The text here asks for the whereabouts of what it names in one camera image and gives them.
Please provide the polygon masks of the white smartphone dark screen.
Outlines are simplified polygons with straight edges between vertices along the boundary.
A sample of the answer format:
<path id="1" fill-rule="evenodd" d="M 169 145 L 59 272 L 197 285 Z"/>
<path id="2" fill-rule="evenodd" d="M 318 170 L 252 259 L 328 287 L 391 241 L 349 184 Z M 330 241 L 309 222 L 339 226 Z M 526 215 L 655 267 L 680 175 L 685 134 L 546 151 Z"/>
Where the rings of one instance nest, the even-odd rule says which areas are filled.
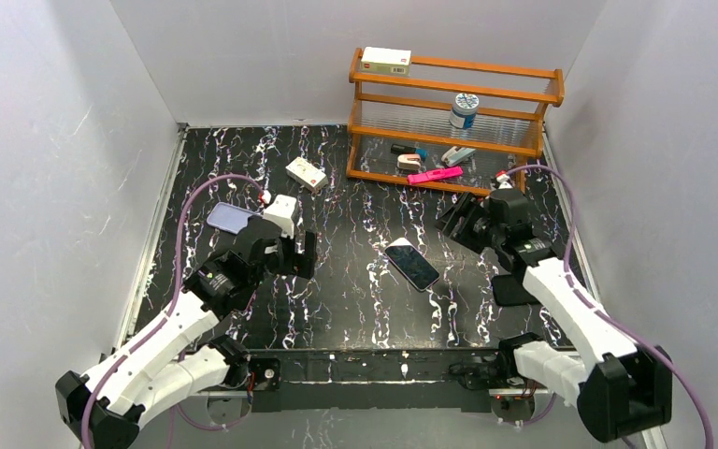
<path id="1" fill-rule="evenodd" d="M 425 291 L 440 278 L 439 272 L 405 238 L 394 240 L 384 254 L 417 291 Z"/>

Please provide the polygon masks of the black phone case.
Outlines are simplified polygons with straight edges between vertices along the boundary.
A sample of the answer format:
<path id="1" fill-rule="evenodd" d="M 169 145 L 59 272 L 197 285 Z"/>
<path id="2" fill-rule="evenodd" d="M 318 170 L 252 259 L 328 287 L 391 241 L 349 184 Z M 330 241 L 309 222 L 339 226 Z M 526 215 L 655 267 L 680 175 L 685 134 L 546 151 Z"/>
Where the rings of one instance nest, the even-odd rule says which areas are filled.
<path id="1" fill-rule="evenodd" d="M 540 302 L 531 295 L 512 274 L 497 275 L 491 280 L 495 304 L 500 307 L 517 307 L 539 305 Z"/>

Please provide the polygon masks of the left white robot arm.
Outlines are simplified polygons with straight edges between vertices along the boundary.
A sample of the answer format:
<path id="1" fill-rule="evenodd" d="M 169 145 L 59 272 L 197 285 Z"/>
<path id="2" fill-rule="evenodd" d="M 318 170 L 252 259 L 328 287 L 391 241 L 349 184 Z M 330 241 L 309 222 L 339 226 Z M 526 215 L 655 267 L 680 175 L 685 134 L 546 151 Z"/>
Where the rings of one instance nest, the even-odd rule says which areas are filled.
<path id="1" fill-rule="evenodd" d="M 252 218 L 233 245 L 211 256 L 170 303 L 132 339 L 99 364 L 68 371 L 55 384 L 63 422 L 85 448 L 128 448 L 155 416 L 216 385 L 248 381 L 251 357 L 227 335 L 193 354 L 183 351 L 232 312 L 244 310 L 272 276 L 310 279 L 317 237 L 301 245 L 264 218 Z"/>

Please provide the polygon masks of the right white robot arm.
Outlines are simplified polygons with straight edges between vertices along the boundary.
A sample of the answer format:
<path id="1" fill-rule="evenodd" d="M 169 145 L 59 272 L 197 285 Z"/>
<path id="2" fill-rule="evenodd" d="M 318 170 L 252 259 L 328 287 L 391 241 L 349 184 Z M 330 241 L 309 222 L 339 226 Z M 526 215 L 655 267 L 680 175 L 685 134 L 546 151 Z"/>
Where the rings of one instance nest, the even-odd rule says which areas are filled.
<path id="1" fill-rule="evenodd" d="M 605 321 L 605 312 L 572 279 L 552 244 L 536 235 L 526 196 L 515 189 L 497 189 L 485 198 L 464 193 L 438 218 L 437 228 L 475 253 L 493 250 L 506 271 L 492 280 L 497 303 L 541 305 L 579 355 L 565 355 L 528 332 L 499 342 L 491 373 L 547 387 L 577 409 L 599 442 L 671 420 L 667 354 L 645 349 Z"/>

